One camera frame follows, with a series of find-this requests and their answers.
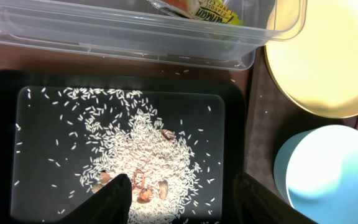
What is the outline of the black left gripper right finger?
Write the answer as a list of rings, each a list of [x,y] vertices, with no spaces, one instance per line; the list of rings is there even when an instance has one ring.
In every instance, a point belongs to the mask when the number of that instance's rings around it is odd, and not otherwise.
[[[316,224],[247,173],[235,176],[233,197],[240,224]]]

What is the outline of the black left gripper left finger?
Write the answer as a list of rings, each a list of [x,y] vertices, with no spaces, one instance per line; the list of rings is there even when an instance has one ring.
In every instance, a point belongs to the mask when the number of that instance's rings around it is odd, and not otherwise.
[[[119,174],[58,224],[127,224],[132,203],[132,184]]]

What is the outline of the rice and food scraps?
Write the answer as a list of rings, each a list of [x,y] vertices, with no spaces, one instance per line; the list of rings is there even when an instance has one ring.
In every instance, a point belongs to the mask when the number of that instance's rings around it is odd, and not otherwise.
[[[11,217],[57,222],[126,174],[130,223],[219,223],[224,119],[218,95],[27,86],[14,126]]]

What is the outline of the blue bowl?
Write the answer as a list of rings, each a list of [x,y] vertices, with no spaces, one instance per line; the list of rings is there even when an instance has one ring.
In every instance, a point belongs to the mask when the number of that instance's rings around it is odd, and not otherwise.
[[[278,150],[275,185],[316,223],[358,223],[358,130],[328,125],[296,134]]]

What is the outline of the yellow plate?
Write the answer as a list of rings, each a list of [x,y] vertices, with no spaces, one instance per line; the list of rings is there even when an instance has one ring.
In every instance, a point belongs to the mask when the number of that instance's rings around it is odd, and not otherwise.
[[[305,111],[325,118],[358,115],[358,0],[306,2],[301,31],[265,45],[279,90]]]

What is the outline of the yellow green snack wrapper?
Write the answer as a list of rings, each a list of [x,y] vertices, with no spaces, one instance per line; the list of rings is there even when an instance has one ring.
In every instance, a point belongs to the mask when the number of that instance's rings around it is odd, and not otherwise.
[[[175,17],[245,26],[246,22],[220,0],[149,0],[153,7]]]

